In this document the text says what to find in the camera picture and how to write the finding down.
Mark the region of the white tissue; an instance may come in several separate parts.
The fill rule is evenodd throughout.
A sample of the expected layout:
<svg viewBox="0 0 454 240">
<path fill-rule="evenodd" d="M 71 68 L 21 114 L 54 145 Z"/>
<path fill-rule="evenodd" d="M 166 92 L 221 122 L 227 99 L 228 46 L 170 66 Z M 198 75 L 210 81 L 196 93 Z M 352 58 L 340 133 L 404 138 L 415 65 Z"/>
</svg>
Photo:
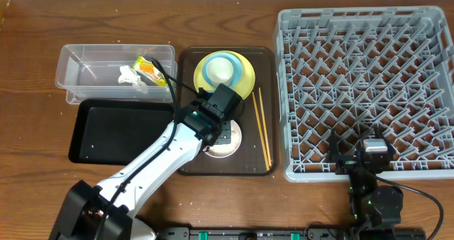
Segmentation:
<svg viewBox="0 0 454 240">
<path fill-rule="evenodd" d="M 139 92 L 143 94 L 148 93 L 148 86 L 131 66 L 120 66 L 120 73 L 121 75 L 118 78 L 119 84 L 131 84 Z"/>
</svg>

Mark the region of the green orange snack wrapper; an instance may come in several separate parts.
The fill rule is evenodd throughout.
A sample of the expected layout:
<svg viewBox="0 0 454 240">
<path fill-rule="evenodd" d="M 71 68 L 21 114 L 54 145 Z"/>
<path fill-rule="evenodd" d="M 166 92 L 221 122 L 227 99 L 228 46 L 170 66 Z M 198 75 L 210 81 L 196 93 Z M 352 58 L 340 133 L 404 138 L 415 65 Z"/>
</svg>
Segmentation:
<svg viewBox="0 0 454 240">
<path fill-rule="evenodd" d="M 133 69 L 140 75 L 140 78 L 149 86 L 167 86 L 165 76 L 154 66 L 151 61 L 139 56 L 133 64 Z"/>
</svg>

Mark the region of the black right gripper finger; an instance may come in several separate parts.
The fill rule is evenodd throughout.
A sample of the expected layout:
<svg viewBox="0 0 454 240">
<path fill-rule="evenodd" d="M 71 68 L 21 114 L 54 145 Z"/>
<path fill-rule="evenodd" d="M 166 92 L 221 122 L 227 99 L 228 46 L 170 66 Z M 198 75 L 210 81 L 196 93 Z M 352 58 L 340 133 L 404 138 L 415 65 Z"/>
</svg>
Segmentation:
<svg viewBox="0 0 454 240">
<path fill-rule="evenodd" d="M 329 142 L 328 161 L 329 162 L 339 161 L 341 153 L 339 151 L 338 140 L 336 137 L 336 131 L 334 129 L 331 129 L 328 142 Z"/>
<path fill-rule="evenodd" d="M 395 154 L 395 149 L 394 149 L 393 145 L 384 137 L 380 128 L 376 128 L 376 135 L 384 141 L 384 143 L 387 147 L 388 154 Z"/>
</svg>

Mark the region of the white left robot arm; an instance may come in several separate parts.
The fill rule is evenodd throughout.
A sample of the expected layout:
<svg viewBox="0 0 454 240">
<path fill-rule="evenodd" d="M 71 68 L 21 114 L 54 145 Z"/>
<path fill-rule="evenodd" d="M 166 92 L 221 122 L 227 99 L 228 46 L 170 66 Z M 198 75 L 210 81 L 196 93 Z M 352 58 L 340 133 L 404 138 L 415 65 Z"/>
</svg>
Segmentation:
<svg viewBox="0 0 454 240">
<path fill-rule="evenodd" d="M 135 160 L 92 187 L 80 180 L 68 191 L 51 239 L 155 239 L 136 215 L 185 163 L 212 146 L 238 103 L 197 99 L 181 109 L 160 137 Z"/>
</svg>

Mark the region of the pink white small bowl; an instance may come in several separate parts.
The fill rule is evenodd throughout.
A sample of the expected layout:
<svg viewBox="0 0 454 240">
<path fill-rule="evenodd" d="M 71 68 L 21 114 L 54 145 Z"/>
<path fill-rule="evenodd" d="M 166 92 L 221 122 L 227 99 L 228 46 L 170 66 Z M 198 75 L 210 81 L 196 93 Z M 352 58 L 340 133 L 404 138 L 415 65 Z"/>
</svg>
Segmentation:
<svg viewBox="0 0 454 240">
<path fill-rule="evenodd" d="M 238 123 L 234 120 L 230 121 L 230 129 L 226 129 L 226 124 L 223 125 L 223 132 L 213 146 L 205 149 L 205 154 L 212 158 L 226 158 L 233 155 L 240 147 L 242 141 L 242 132 Z"/>
</svg>

